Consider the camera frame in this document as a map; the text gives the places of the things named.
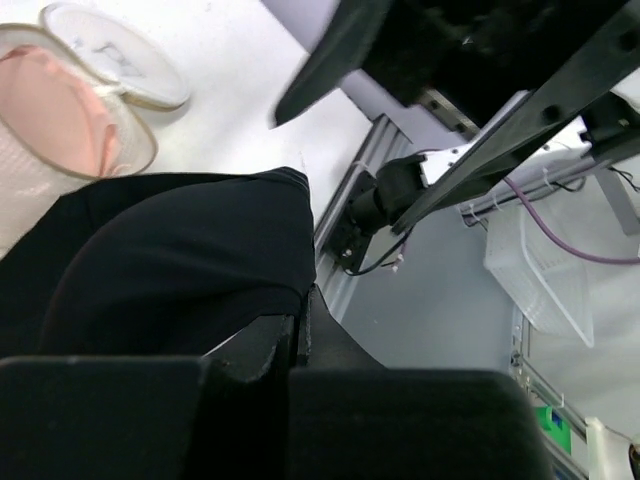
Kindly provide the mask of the black cloth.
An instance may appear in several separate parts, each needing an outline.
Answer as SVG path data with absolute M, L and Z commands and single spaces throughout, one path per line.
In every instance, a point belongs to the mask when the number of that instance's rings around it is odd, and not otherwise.
M 60 197 L 1 262 L 1 353 L 203 355 L 295 316 L 316 276 L 307 177 L 153 174 Z

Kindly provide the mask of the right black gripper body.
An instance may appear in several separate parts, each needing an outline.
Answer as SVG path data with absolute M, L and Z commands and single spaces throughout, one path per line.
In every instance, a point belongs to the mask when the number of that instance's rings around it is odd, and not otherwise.
M 480 137 L 628 1 L 391 2 L 361 68 L 401 104 L 448 106 L 456 130 Z M 614 87 L 576 116 L 612 161 L 639 151 L 639 117 Z

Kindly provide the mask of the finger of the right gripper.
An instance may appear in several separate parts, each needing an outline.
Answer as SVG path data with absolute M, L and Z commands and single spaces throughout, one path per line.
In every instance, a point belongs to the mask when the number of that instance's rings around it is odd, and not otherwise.
M 639 67 L 639 3 L 628 1 L 537 90 L 519 100 L 392 225 L 486 194 L 526 158 Z
M 386 17 L 391 1 L 340 1 L 273 114 L 277 127 L 295 119 L 359 69 Z

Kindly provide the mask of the white mesh laundry bag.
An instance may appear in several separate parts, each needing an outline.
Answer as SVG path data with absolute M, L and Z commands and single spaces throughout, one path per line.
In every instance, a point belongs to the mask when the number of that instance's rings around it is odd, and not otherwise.
M 36 25 L 1 26 L 1 251 L 62 195 L 145 171 L 158 153 L 133 111 L 188 102 L 185 77 L 141 32 L 57 2 Z

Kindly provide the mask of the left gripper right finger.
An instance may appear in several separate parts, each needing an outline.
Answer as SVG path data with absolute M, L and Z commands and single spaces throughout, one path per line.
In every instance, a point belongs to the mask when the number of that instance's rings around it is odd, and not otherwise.
M 384 369 L 334 319 L 316 284 L 310 288 L 298 320 L 297 365 L 330 370 Z

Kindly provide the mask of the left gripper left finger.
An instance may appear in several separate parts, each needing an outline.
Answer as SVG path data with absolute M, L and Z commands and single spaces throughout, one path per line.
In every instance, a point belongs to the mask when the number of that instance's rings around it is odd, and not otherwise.
M 208 356 L 199 413 L 206 479 L 282 479 L 295 320 L 253 321 Z

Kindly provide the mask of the pink beige bra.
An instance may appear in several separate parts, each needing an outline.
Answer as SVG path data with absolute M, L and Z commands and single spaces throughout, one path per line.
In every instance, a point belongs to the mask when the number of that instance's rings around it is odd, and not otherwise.
M 1 58 L 1 119 L 36 154 L 73 173 L 119 172 L 115 117 L 50 51 L 18 46 Z

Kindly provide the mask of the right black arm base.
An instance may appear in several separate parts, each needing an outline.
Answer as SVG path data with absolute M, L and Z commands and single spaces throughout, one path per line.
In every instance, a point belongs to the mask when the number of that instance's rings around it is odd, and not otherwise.
M 384 224 L 376 203 L 376 188 L 376 179 L 370 173 L 359 173 L 334 229 L 331 247 L 345 270 L 359 269 L 374 234 Z

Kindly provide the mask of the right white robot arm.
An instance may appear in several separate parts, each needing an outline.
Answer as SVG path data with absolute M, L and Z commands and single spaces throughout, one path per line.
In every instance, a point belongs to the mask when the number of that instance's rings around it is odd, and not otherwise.
M 361 70 L 465 144 L 449 160 L 392 161 L 364 196 L 403 232 L 484 195 L 572 121 L 597 163 L 639 151 L 639 117 L 614 88 L 639 67 L 635 1 L 341 1 L 285 93 L 283 125 Z

